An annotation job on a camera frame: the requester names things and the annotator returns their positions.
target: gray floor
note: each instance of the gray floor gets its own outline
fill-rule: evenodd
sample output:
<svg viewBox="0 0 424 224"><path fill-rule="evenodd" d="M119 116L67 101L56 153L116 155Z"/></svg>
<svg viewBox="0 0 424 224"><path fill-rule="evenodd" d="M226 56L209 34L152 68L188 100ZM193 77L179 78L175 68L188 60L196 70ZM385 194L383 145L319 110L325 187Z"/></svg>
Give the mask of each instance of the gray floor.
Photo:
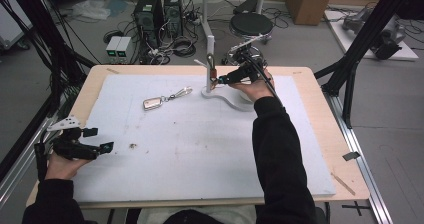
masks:
<svg viewBox="0 0 424 224"><path fill-rule="evenodd" d="M59 5L66 9L78 1L65 0ZM228 6L228 3L212 4L209 13L223 6ZM283 3L267 3L265 7L285 10ZM106 44L102 41L103 35L116 29L121 21L130 21L133 8L130 3L122 13L109 17L107 21L85 23L81 20L87 19L80 19L72 20L70 24L100 62L106 63L108 58L104 51ZM228 20L230 16L221 15L229 12L231 8L222 8L215 18ZM307 66L315 72L342 57L342 49L327 23L298 26L290 18L283 19L289 24L288 28L275 28L273 39L267 45L256 44L269 65ZM240 40L229 34L228 24L211 22L210 25L217 39L216 57L221 58ZM191 58L172 57L168 65L196 65L193 59L205 60L205 39L201 29L198 29L198 33L196 55ZM423 40L423 34L415 37ZM71 35L71 41L80 54L94 61L74 35ZM409 37L405 42L410 47L424 47ZM357 70L352 107L354 131L393 222L405 224L422 223L424 219L424 52L415 52L420 57L415 62L362 60ZM3 158L48 96L49 73L34 49L12 49L0 56L0 61L0 158ZM318 81L323 84L326 80L327 77ZM35 180L35 165L31 165L0 210L1 224L20 223ZM355 209L342 208L342 205L353 204L331 203L332 223L375 223L369 210L361 210L359 215ZM358 204L368 206L367 201ZM106 223L108 210L85 210L84 214L87 219ZM124 210L118 210L114 223L123 223L123 214Z"/></svg>

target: round stool seat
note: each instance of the round stool seat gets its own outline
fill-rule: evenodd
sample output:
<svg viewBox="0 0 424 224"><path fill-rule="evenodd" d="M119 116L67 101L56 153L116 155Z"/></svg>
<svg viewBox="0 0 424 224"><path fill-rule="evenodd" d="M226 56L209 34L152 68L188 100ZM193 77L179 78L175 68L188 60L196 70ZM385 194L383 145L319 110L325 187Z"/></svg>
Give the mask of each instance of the round stool seat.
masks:
<svg viewBox="0 0 424 224"><path fill-rule="evenodd" d="M257 13L240 13L231 18L230 29L242 36L266 35L272 31L272 22Z"/></svg>

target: black sleeve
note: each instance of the black sleeve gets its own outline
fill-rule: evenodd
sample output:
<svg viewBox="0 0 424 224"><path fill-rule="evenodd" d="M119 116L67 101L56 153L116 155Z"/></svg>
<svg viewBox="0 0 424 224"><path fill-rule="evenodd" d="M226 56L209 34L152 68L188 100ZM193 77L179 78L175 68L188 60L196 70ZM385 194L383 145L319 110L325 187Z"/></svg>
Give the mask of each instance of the black sleeve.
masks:
<svg viewBox="0 0 424 224"><path fill-rule="evenodd" d="M285 108L274 97L255 102L253 151L265 206L256 223L316 223L300 141Z"/></svg>
<svg viewBox="0 0 424 224"><path fill-rule="evenodd" d="M83 224L84 217L73 199L74 184L69 180L40 182L35 203L27 207L23 224Z"/></svg>

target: stool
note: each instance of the stool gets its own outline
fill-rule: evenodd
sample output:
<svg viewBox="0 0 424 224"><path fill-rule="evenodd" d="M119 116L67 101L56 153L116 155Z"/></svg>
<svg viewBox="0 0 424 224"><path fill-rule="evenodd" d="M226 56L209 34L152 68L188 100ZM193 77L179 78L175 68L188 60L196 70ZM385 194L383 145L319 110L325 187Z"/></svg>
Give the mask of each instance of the stool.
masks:
<svg viewBox="0 0 424 224"><path fill-rule="evenodd" d="M262 35L260 40L266 43L271 36L272 28L272 22L264 15L257 13L240 13L233 16L230 21L231 33L244 38L246 42ZM261 51L248 43L236 50L228 51L226 61L236 66L242 64L244 61L240 58L240 53L248 54L254 60L263 60Z"/></svg>

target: wooden table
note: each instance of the wooden table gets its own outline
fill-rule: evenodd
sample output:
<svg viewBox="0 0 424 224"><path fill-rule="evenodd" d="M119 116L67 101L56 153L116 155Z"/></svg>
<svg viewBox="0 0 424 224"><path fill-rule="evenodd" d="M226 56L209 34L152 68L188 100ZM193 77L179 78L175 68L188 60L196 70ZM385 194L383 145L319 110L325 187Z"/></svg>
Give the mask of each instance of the wooden table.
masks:
<svg viewBox="0 0 424 224"><path fill-rule="evenodd" d="M218 66L218 75L227 74L234 70L233 66ZM336 194L332 196L314 197L315 201L340 201L340 200L366 200L369 198L369 191L362 174L354 160L345 161L343 155L349 153L346 141L336 123L333 113L328 106L324 95L321 92L312 71L306 67L268 67L273 75L292 76L295 80L301 99L304 103L306 112L314 129L316 138L320 144L323 157L331 173L333 183L336 187ZM205 68L201 66L118 66L118 65L99 65L91 69L88 78L71 110L85 126L91 109L94 106L103 81L108 75L119 74L144 74L144 75L202 75L205 74ZM34 202L37 185L34 187L27 205ZM222 204L215 201L205 203L184 203L184 205L216 205ZM149 202L148 206L163 206L170 203ZM248 204L246 200L240 201L240 204ZM118 208L146 206L146 203L120 203L113 206L104 204L84 204L82 208Z"/></svg>

